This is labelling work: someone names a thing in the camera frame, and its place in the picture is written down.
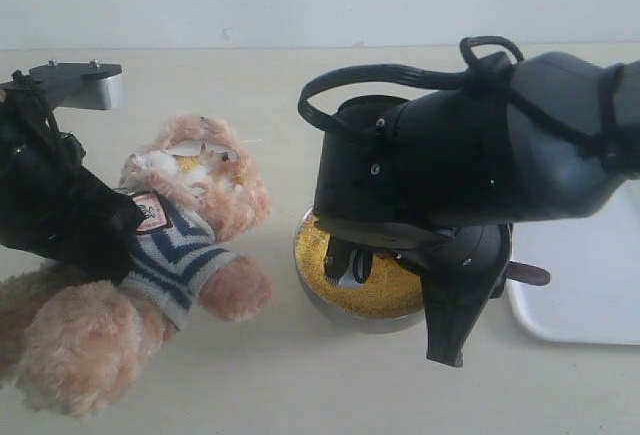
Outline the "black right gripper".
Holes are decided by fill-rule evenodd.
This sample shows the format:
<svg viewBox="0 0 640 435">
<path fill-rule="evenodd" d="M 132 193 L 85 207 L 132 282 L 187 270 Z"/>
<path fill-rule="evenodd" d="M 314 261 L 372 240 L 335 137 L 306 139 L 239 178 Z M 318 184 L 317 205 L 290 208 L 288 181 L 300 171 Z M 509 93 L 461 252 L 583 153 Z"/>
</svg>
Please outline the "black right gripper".
<svg viewBox="0 0 640 435">
<path fill-rule="evenodd" d="M 324 134 L 318 227 L 419 277 L 426 358 L 449 367 L 463 366 L 471 331 L 504 288 L 520 192 L 508 108 L 499 90 L 459 86 L 314 113 Z"/>
</svg>

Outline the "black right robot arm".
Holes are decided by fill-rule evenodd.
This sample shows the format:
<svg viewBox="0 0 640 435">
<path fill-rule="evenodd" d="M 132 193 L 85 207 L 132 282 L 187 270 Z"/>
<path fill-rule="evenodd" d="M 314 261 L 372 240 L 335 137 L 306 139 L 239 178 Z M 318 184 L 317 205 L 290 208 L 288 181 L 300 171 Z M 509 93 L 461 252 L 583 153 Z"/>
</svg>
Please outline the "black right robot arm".
<svg viewBox="0 0 640 435">
<path fill-rule="evenodd" d="M 639 174 L 639 67 L 563 52 L 467 55 L 409 100 L 364 95 L 322 125 L 314 196 L 326 279 L 363 284 L 377 255 L 421 284 L 429 360 L 458 367 L 486 303 L 517 275 L 518 223 L 584 218 Z"/>
</svg>

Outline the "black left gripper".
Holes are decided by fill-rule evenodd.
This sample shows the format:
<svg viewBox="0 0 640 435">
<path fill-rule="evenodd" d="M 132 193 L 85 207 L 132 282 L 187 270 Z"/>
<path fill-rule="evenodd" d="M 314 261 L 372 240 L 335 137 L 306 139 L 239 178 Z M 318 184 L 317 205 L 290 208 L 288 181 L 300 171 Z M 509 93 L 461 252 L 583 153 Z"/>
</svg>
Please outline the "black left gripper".
<svg viewBox="0 0 640 435">
<path fill-rule="evenodd" d="M 120 285 L 132 266 L 128 241 L 143 221 L 136 192 L 88 170 L 81 142 L 24 81 L 25 91 L 1 89 L 1 243 Z"/>
</svg>

